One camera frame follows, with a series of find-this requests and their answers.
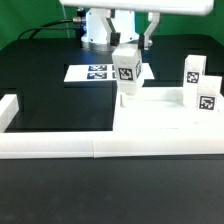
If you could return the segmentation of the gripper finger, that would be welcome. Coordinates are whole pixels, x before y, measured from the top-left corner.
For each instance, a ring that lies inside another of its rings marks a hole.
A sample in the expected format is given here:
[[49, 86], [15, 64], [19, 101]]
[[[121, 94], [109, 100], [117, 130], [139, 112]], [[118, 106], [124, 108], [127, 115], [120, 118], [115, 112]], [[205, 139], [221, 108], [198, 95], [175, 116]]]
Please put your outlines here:
[[153, 42], [151, 40], [151, 36], [160, 23], [160, 13], [149, 12], [148, 21], [149, 26], [147, 27], [147, 29], [143, 34], [139, 35], [138, 48], [140, 50], [148, 50], [152, 46]]
[[110, 18], [104, 19], [104, 26], [107, 32], [106, 37], [107, 43], [110, 46], [118, 46], [120, 43], [121, 34], [115, 30], [114, 25]]

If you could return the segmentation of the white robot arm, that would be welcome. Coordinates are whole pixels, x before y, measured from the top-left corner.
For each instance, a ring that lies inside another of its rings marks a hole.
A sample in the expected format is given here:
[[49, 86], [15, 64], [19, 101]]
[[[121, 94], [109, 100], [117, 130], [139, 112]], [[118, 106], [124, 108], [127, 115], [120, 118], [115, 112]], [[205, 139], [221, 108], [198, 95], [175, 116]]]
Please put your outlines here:
[[[59, 0], [66, 7], [87, 9], [81, 37], [84, 48], [110, 51], [118, 43], [136, 41], [147, 49], [162, 14], [205, 16], [214, 8], [214, 0]], [[135, 30], [135, 13], [147, 13], [149, 26], [143, 34]]]

